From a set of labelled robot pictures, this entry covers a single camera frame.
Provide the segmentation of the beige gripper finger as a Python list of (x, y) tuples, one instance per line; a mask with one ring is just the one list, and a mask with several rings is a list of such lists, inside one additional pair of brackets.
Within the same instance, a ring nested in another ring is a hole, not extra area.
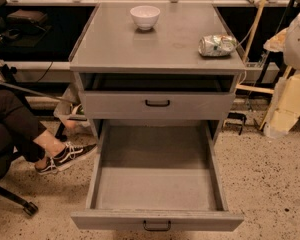
[(275, 87), (264, 134), (270, 138), (285, 136), (300, 117), (300, 71), (288, 79), (281, 77)]

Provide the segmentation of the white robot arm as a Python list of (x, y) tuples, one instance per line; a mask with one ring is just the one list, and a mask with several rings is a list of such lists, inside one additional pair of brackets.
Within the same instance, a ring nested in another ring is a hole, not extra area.
[(287, 80), (281, 77), (275, 86), (263, 130), (270, 138), (286, 135), (300, 117), (300, 13), (285, 31), (282, 51), (284, 63), (296, 72)]

